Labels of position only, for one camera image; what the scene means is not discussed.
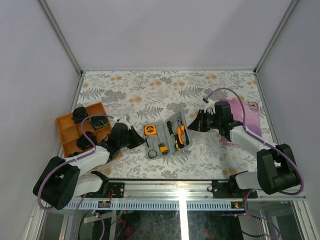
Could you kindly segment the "grey plastic tool case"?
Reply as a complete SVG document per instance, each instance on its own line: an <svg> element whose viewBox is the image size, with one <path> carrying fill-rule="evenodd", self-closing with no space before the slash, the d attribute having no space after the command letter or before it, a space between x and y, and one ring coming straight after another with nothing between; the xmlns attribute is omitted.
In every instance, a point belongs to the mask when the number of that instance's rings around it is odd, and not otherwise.
<svg viewBox="0 0 320 240"><path fill-rule="evenodd" d="M189 145L185 145L180 150L176 150L176 148L175 148L175 135L178 135L177 134L177 128L178 128L177 118L181 118L181 120L186 128L186 133L187 133L187 136L189 139ZM168 127L167 127L167 121L171 121L171 123L172 123L172 129L174 132L174 136L170 136L170 134L169 134ZM161 159L161 158L166 158L166 157L171 157L171 156L177 156L177 155L181 154L184 150L188 150L193 144L192 139L190 137L189 130L187 129L187 121L186 121L185 115L182 111L175 113L174 115L170 116L165 121L144 124L142 127L144 137L145 137L144 126L146 126L148 124L154 124L156 126L157 137L158 137L158 139L153 142L151 140L148 141L148 143L150 144L150 147L147 147L147 144L145 143L146 158L148 160L156 160L156 159ZM160 143L164 143L168 147L168 149L169 149L168 154L162 155L162 153L159 150ZM148 152L150 150L156 150L157 157L150 159L148 157Z"/></svg>

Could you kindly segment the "small yellow black screwdriver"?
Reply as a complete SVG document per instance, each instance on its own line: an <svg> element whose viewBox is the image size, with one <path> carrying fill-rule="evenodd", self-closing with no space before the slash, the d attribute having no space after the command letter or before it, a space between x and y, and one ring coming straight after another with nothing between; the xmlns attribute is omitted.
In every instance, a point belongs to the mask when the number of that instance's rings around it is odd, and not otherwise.
<svg viewBox="0 0 320 240"><path fill-rule="evenodd" d="M180 141L179 141L179 136L176 134L174 136L174 146L175 146L175 149L177 151L179 151L181 149L181 145L180 145Z"/></svg>

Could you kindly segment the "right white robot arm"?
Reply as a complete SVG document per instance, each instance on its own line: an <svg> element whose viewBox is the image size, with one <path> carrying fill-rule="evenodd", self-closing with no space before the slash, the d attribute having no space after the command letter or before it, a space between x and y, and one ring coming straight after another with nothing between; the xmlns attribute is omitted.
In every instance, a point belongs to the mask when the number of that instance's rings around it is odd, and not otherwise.
<svg viewBox="0 0 320 240"><path fill-rule="evenodd" d="M287 194L289 188L304 187L289 145L269 143L251 132L244 121L234 120L227 101L218 101L213 107L211 112L199 110L188 129L197 132L218 130L222 137L241 146L256 159L256 171L230 176L227 189L231 196L240 197L249 189L262 190L268 195Z"/></svg>

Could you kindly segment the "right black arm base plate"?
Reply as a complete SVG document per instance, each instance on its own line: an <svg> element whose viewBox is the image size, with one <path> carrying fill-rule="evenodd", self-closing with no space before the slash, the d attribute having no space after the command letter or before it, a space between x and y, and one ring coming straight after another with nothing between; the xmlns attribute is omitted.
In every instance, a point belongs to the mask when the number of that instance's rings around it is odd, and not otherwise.
<svg viewBox="0 0 320 240"><path fill-rule="evenodd" d="M249 172L231 175L229 179L211 181L214 199L244 199L250 190L259 190L257 176Z"/></svg>

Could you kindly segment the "small black tape roll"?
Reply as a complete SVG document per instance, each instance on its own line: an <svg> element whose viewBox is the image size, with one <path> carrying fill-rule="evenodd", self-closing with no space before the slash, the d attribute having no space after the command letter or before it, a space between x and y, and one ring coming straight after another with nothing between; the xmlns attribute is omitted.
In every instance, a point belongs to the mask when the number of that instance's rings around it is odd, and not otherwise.
<svg viewBox="0 0 320 240"><path fill-rule="evenodd" d="M151 149L148 151L147 153L147 156L150 158L150 159L154 159L155 157L157 157L158 153L155 149Z"/></svg>

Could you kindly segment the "orange black pliers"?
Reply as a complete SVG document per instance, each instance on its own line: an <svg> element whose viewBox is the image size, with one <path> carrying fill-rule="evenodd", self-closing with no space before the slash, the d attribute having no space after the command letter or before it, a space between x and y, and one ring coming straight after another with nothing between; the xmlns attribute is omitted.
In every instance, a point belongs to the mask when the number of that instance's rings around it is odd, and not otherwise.
<svg viewBox="0 0 320 240"><path fill-rule="evenodd" d="M178 135L178 138L179 138L181 149L184 146L189 145L190 141L189 141L189 138L188 138L188 135L187 135L186 127L183 124L183 121L182 121L182 119L180 117L177 118L177 130L176 131L177 131L177 135Z"/></svg>

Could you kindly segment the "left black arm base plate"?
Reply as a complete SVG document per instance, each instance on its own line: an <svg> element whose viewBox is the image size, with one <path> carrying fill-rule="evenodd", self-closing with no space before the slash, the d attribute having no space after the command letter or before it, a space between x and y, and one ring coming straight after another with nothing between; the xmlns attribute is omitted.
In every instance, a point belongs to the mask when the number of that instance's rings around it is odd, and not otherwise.
<svg viewBox="0 0 320 240"><path fill-rule="evenodd" d="M102 186L100 198L122 199L125 193L124 182L108 182Z"/></svg>

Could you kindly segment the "screwdriver bit set holder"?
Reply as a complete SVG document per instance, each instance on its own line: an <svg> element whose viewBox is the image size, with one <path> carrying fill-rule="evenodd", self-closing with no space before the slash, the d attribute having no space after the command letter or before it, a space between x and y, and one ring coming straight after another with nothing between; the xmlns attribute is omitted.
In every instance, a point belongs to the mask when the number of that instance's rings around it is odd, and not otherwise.
<svg viewBox="0 0 320 240"><path fill-rule="evenodd" d="M162 155L167 155L169 153L169 148L164 143L160 143L158 147Z"/></svg>

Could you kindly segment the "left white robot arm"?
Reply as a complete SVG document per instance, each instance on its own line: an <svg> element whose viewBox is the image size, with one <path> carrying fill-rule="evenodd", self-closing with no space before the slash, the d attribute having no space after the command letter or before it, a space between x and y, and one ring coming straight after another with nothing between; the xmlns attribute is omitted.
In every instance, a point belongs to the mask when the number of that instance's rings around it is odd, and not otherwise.
<svg viewBox="0 0 320 240"><path fill-rule="evenodd" d="M144 143L133 126L117 122L93 149L73 157L51 158L32 191L39 207L61 210L74 197L105 197L110 191L109 179L95 168L112 161L122 148L133 149Z"/></svg>

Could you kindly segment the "orange tape measure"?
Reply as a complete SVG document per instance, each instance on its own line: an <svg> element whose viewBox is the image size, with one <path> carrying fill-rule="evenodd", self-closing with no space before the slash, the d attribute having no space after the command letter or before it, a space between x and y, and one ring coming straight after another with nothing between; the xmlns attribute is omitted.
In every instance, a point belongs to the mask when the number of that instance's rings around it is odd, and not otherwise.
<svg viewBox="0 0 320 240"><path fill-rule="evenodd" d="M144 126L144 139L147 147L150 147L149 140L152 142L158 139L157 128L154 124L147 124Z"/></svg>

